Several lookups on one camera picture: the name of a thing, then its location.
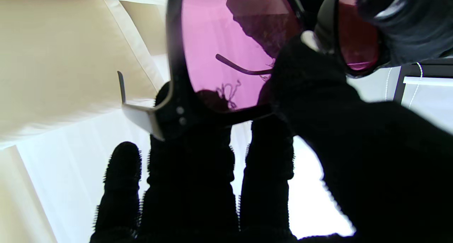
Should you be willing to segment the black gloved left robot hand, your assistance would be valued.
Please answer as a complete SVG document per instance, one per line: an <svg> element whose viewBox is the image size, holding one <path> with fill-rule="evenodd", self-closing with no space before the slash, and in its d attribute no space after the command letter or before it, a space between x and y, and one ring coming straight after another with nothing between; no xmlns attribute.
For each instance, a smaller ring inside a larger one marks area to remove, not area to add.
<svg viewBox="0 0 453 243"><path fill-rule="evenodd" d="M452 56L453 0L356 0L356 5L383 36L380 67Z"/></svg>

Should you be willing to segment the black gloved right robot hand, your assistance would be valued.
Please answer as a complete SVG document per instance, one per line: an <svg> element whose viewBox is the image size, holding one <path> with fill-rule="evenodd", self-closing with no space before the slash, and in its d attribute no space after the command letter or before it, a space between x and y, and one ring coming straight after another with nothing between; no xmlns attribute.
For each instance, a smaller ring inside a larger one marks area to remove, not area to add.
<svg viewBox="0 0 453 243"><path fill-rule="evenodd" d="M112 153L91 243L451 243L452 135L395 102L365 102L333 59L294 37L268 84L274 114L252 123L240 213L231 127L203 123L141 153ZM289 228L293 137L315 152L353 236Z"/></svg>

